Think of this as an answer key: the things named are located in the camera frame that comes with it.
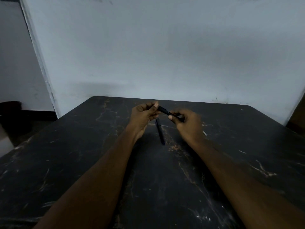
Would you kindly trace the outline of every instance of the person's left arm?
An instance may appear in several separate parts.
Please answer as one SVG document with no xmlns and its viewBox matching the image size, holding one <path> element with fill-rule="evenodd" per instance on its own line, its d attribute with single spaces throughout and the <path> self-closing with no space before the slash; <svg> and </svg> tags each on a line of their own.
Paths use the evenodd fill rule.
<svg viewBox="0 0 305 229">
<path fill-rule="evenodd" d="M 129 124 L 115 144 L 61 196 L 34 229 L 106 228 L 119 198 L 132 147 L 148 122 L 158 117 L 157 109 L 158 102 L 134 107 Z"/>
</svg>

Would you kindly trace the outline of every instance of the person's left hand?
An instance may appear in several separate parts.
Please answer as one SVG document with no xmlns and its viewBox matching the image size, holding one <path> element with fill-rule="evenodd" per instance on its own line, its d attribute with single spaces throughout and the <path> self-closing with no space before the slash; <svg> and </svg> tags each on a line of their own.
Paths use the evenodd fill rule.
<svg viewBox="0 0 305 229">
<path fill-rule="evenodd" d="M 128 127 L 135 130 L 135 141 L 143 136 L 148 122 L 156 119 L 159 116 L 158 114 L 161 113 L 158 111 L 158 106 L 158 101 L 154 101 L 146 104 L 140 104 L 132 108 L 132 114 L 130 116 Z"/>
</svg>

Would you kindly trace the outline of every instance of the marble surface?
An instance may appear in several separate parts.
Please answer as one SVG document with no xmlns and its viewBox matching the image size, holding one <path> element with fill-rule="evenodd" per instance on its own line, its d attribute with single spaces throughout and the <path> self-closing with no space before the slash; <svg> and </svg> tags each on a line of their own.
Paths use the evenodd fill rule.
<svg viewBox="0 0 305 229">
<path fill-rule="evenodd" d="M 113 144 L 143 99 L 94 96 L 0 158 L 0 226 L 31 227 Z M 305 210 L 305 139 L 250 106 L 160 100 L 202 116 L 207 137 Z M 160 115 L 134 146 L 111 228 L 244 228 L 211 173 Z"/>
</svg>

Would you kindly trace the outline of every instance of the black marker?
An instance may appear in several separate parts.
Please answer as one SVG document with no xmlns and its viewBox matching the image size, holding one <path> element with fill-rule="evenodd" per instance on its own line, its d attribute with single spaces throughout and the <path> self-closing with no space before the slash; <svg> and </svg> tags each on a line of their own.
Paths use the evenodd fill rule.
<svg viewBox="0 0 305 229">
<path fill-rule="evenodd" d="M 161 143 L 162 143 L 162 145 L 165 145 L 165 140 L 164 140 L 164 136 L 163 136 L 163 132 L 162 132 L 162 128 L 161 128 L 161 124 L 160 124 L 159 118 L 156 119 L 156 126 L 157 126 L 157 129 L 158 129 L 158 133 L 159 133 L 159 137 L 160 137 Z"/>
<path fill-rule="evenodd" d="M 176 116 L 175 114 L 170 113 L 169 111 L 167 111 L 165 108 L 162 108 L 161 106 L 158 107 L 158 110 L 166 115 L 174 116 L 174 117 L 178 118 L 181 122 L 184 122 L 184 119 L 181 119 L 180 117 Z"/>
</svg>

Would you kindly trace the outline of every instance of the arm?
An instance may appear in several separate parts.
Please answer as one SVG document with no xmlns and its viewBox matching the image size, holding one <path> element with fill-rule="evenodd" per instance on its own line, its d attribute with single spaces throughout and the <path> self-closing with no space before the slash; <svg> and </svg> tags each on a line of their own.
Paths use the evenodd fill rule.
<svg viewBox="0 0 305 229">
<path fill-rule="evenodd" d="M 187 109 L 172 113 L 185 117 L 184 123 L 172 116 L 169 119 L 207 165 L 246 228 L 304 228 L 304 212 L 242 172 L 204 138 L 199 115 Z"/>
<path fill-rule="evenodd" d="M 132 147 L 148 122 L 158 117 L 157 108 L 157 102 L 134 107 L 128 126 L 112 148 L 61 196 L 34 229 L 106 228 L 118 201 Z"/>
</svg>

